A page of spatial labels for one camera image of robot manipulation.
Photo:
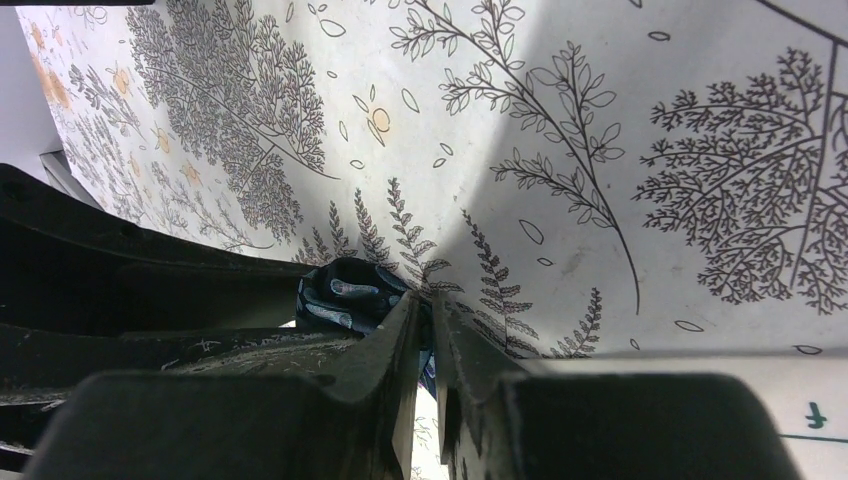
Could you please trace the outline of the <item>dark blue floral tie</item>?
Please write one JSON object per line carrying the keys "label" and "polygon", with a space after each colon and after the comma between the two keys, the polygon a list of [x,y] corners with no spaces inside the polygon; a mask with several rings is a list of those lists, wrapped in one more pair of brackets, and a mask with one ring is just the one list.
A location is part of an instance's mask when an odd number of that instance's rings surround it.
{"label": "dark blue floral tie", "polygon": [[295,326],[341,327],[369,335],[410,290],[385,267],[354,257],[338,258],[300,278]]}

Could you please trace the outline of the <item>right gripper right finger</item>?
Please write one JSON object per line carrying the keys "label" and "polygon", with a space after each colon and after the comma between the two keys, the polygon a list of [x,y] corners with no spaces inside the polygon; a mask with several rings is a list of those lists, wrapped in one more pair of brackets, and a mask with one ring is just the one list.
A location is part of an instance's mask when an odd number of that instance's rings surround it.
{"label": "right gripper right finger", "polygon": [[534,373],[432,300],[440,457],[453,479],[796,479],[761,401],[695,372]]}

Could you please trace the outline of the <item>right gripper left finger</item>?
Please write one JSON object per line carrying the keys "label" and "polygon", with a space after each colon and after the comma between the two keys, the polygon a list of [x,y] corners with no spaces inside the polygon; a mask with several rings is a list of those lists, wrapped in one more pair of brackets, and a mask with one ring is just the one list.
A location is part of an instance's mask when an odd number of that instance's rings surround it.
{"label": "right gripper left finger", "polygon": [[50,422],[27,479],[406,479],[420,298],[312,372],[291,353],[239,372],[112,372]]}

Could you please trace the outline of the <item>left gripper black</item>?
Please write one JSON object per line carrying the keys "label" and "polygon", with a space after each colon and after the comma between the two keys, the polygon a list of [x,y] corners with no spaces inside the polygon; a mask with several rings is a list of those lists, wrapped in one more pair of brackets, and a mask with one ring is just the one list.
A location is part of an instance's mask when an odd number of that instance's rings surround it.
{"label": "left gripper black", "polygon": [[239,372],[291,353],[312,372],[360,335],[297,328],[298,264],[119,219],[1,169],[1,447],[32,451],[86,379]]}

